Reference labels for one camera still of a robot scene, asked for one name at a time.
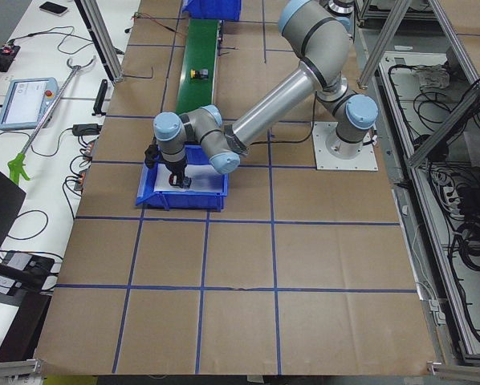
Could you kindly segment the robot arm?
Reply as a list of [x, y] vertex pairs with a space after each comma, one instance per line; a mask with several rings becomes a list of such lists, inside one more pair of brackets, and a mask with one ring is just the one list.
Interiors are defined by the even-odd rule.
[[372, 98], [354, 92], [341, 73], [350, 47], [344, 25], [317, 1], [290, 1], [280, 15], [279, 32], [298, 57], [297, 68], [232, 124], [223, 124], [214, 105], [180, 115], [158, 114], [153, 141], [144, 153], [147, 168], [163, 164], [171, 173], [171, 185], [188, 188], [185, 145], [195, 142], [216, 172], [229, 174], [263, 131], [310, 95], [337, 120], [326, 140], [327, 151], [341, 160], [360, 154], [378, 107]]
[[354, 0], [327, 0], [327, 10], [336, 17], [350, 18], [355, 13]]

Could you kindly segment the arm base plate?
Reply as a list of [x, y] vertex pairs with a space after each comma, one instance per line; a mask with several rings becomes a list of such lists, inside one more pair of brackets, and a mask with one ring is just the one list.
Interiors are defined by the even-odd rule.
[[312, 130], [315, 166], [319, 171], [377, 172], [374, 146], [365, 143], [366, 134], [358, 144], [342, 141], [336, 134], [337, 122], [314, 123]]

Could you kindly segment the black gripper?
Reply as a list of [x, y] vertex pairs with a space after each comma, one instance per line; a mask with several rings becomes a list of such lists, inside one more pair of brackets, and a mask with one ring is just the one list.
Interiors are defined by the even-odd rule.
[[184, 187], [185, 168], [187, 166], [187, 159], [171, 162], [168, 160], [163, 161], [165, 167], [171, 172], [169, 180], [175, 180], [175, 185], [179, 188]]

